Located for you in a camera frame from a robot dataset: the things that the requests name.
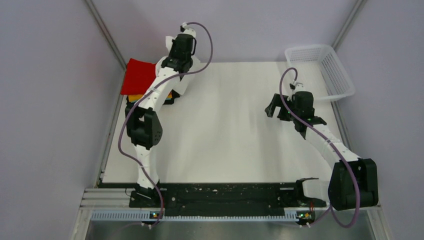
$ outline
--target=white cable clip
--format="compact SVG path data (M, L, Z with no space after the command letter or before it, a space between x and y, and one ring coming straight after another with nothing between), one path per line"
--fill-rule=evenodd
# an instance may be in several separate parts
M138 167L139 167L140 169L145 169L145 168L148 168L149 166L145 166L145 165L143 164L143 166L138 165Z
M325 148L326 149L326 151L328 152L328 151L331 151L331 149L332 149L332 147L331 147L331 149L330 149L330 147L328 147L329 145L331 145L331 144L333 144L334 145L334 147L335 148L337 148L336 147L336 143L341 143L341 141L338 139L338 138L333 138L333 139L327 139L327 140L325 140L325 143L324 143L324 146L322 147L323 149Z
M329 149L327 148L328 145L330 145L332 143L331 139L327 139L325 140L324 144L322 145L322 149L320 151L320 153L324 156L324 153L327 153L329 151Z
M154 93L157 93L157 94L161 94L161 91L159 91L159 90L158 90L156 87L154 87L154 86L149 87L147 90L148 90L148 91L151 91L151 92L154 92Z
M187 28L189 28L189 26L187 25L187 22L183 22L183 23L181 24L181 27L182 27L183 29L187 29Z
M296 90L297 87L304 88L304 84L301 83L301 82L298 82L298 81L295 81L293 85L294 85L295 90Z

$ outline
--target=metal floor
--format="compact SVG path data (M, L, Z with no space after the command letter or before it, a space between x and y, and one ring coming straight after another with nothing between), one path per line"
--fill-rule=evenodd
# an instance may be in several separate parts
M338 212L347 223L353 211ZM149 230L132 225L119 232L127 221L91 221L85 240L374 240L366 211L361 212L356 224L342 228L331 214L311 228L293 228L275 222L162 222Z

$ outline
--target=yellow object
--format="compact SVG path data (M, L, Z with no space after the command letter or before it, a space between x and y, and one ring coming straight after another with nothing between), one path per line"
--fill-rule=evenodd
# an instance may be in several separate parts
M130 102L130 103L134 103L134 102L136 102L137 100L139 100L139 99L141 99L143 97L143 94L136 94L136 95L128 95L128 101ZM168 97L167 97L168 99L172 99L172 94L171 93L169 93L169 95L168 95Z

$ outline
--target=cable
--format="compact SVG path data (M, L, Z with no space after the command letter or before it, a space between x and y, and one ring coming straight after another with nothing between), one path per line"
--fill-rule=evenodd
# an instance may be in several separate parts
M302 120L300 117L298 117L296 114L293 113L293 111L289 108L289 106L287 105L286 101L284 100L283 97L283 79L286 76L286 74L290 71L293 70L295 72L295 77L294 77L294 81L296 81L298 79L298 70L294 67L289 67L287 68L287 70L284 71L284 73L281 76L281 80L279 82L279 96L281 98L282 104L284 105L285 109L287 109L287 111L289 111L289 113L295 118L297 119L299 122L301 122L302 124L304 124L305 126L307 126L308 128L312 129L315 133L317 133L319 136L321 136L324 140L329 142L329 145L331 146L331 148L335 151L335 153L338 155L338 157L340 158L340 160L343 162L343 164L346 166L347 168L347 172L349 172L350 177L352 178L352 182L353 182L353 188L355 189L355 213L353 214L353 218L350 221L350 223L348 224L343 224L342 222L340 222L340 220L337 218L334 210L333 210L333 206L331 205L330 202L330 206L328 207L328 209L324 212L323 215L321 215L317 220L315 220L315 222L313 222L312 224L310 224L310 226L314 225L316 222L320 221L325 215L328 214L329 211L331 211L332 216L334 217L334 220L343 228L350 228L352 227L356 221L358 220L358 216L359 216L359 210L360 210L360 204L361 204L361 196L360 196L360 192L359 192L359 186L357 183L357 180L355 178L355 174L352 171L351 166L349 166L349 163L346 161L346 159L343 157L342 153L337 149L337 147L324 135L322 134L320 131L316 130L313 126L311 126L310 124L308 124L307 122L305 122L304 120Z
M314 211L314 202L310 201L309 212L313 212L313 211Z
M127 195L128 197L131 197L130 195L128 195L126 188L125 188L125 195Z
M212 37L211 37L211 34L209 33L208 29L207 29L207 28L206 28L203 24L198 23L198 22L195 22L195 21L188 22L188 23L187 23L187 25L198 25L198 26L202 27L202 28L205 30L205 32L207 33L207 36L209 37L209 41L210 41L210 56L209 56L209 59L208 59L208 61L207 61L206 65L205 65L204 67L202 67L201 69L196 70L196 71L192 71L192 72L184 72L184 73L178 73L178 74L172 75L172 76L170 76L170 77L167 77L167 78L165 78L164 80L162 80L161 82L159 82L156 86L154 86L154 89L157 89L157 88L158 88L158 87L160 87L162 84L166 83L167 81L169 81L169 80L171 80L171 79L173 79L173 78L176 78L176 77L182 77L182 76L184 76L184 75L191 75L191 74L197 74L197 73L200 73L201 71L205 70L205 69L209 66L209 64L211 63L211 61L212 61L212 55L213 55L213 53L214 53L214 45L213 45L213 43L212 43ZM149 92L147 92L146 94L144 94L144 95L143 95L143 97L142 97L142 98L140 98L137 102L135 102L135 103L134 103L134 105L132 106L132 108L129 110L129 112L128 112L128 114L127 114L126 118L125 118L125 121L123 122L123 125L122 125L122 128L121 128L121 130L120 130L120 133L119 133L119 139L118 139L118 150L119 150L119 152L120 152L122 155L124 155L124 156L126 156L126 157L128 157L128 158L130 158L130 159L132 159L132 160L134 160L135 162L137 162L137 163L138 163L138 165L140 165L141 170L143 171L144 175L145 175L145 176L146 176L146 178L147 178L147 179L151 182L151 184L153 185L154 189L155 189L155 190L157 191L157 193L159 194L159 199L160 199L160 212L159 212L159 216L157 217L156 222L155 222L155 223L153 223L153 225L152 225L152 227L153 227L153 226L156 226L156 225L159 223L160 219L162 218L162 216L163 216L163 214L164 214L164 197L162 196L162 193L161 193L161 190L159 189L159 187L156 185L156 183L152 180L152 178L150 178L149 174L146 172L145 168L143 167L142 162L141 162L141 161L139 161L136 157L133 157L133 156L129 155L128 153L124 152L124 151L122 150L122 146L121 146L121 144L122 144L122 137L123 137L123 135L124 135L124 130L125 130L125 127L126 127L126 125L127 125L127 123L128 123L128 120L130 119L130 116L133 114L134 110L135 110L135 109L139 106L139 104L140 104L140 103L141 103L144 99L146 99L148 96L150 96L150 94L152 94L152 92L153 92L153 91L152 91L152 90L150 90Z

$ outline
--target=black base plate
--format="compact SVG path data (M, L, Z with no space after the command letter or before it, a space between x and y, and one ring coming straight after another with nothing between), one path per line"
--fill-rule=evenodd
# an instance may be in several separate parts
M137 189L140 186L137 183L122 182L122 183L103 183L102 179L99 180L97 187L99 189Z
M325 207L315 198L297 199L293 183L159 183L166 215L202 217L283 216L284 208ZM130 208L160 208L159 197L131 192Z

